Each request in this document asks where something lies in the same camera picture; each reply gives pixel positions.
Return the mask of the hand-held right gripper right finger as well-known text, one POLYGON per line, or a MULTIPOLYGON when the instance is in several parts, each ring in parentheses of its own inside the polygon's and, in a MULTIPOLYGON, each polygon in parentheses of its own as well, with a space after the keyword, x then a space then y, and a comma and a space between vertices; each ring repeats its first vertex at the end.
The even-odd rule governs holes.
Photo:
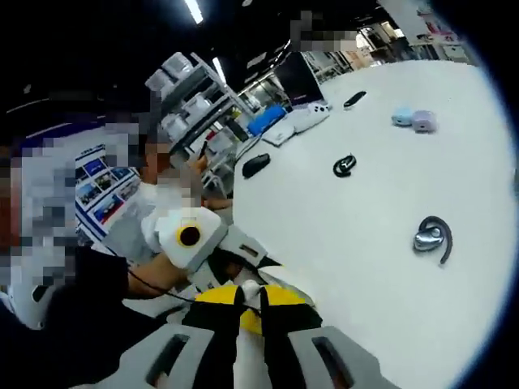
POLYGON ((378 359, 323 319, 297 293, 260 289, 264 361, 274 388, 395 388, 378 359))

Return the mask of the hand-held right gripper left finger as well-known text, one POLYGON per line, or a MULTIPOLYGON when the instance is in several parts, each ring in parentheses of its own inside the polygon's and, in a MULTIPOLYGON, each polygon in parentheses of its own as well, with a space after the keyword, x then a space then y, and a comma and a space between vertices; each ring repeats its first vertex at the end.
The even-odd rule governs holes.
POLYGON ((123 353, 98 388, 232 388, 244 293, 227 284, 195 298, 180 323, 166 323, 123 353))

